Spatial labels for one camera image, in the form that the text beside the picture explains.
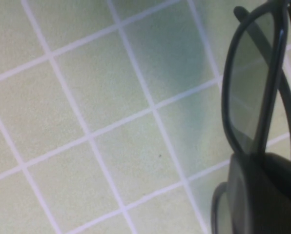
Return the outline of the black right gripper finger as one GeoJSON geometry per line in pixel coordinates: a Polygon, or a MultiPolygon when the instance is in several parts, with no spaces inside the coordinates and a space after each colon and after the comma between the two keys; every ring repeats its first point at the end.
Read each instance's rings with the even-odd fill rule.
{"type": "Polygon", "coordinates": [[[291,162],[273,153],[263,163],[233,154],[227,197],[234,234],[291,234],[291,162]]]}

